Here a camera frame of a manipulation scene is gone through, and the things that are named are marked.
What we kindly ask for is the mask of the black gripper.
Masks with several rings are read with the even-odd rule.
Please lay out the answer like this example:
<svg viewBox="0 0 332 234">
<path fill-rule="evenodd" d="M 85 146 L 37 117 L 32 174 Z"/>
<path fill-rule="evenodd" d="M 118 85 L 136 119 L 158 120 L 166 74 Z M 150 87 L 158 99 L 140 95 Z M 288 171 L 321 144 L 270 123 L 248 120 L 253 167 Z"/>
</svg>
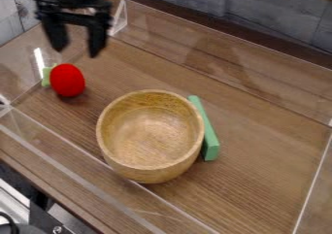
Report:
<svg viewBox="0 0 332 234">
<path fill-rule="evenodd" d="M 65 24 L 86 26 L 89 56 L 96 57 L 106 45 L 113 3 L 106 0 L 33 1 L 36 18 L 41 22 L 52 48 L 61 51 L 69 43 Z"/>
</svg>

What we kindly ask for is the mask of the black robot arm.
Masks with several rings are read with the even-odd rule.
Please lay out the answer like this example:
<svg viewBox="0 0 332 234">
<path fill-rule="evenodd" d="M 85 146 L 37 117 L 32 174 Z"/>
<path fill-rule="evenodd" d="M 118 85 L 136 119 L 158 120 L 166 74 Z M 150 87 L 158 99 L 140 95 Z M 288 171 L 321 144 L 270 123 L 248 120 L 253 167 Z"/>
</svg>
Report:
<svg viewBox="0 0 332 234">
<path fill-rule="evenodd" d="M 108 30 L 112 27 L 108 0 L 33 0 L 36 18 L 54 51 L 61 52 L 70 40 L 66 25 L 84 26 L 88 32 L 89 56 L 96 57 L 106 45 Z"/>
</svg>

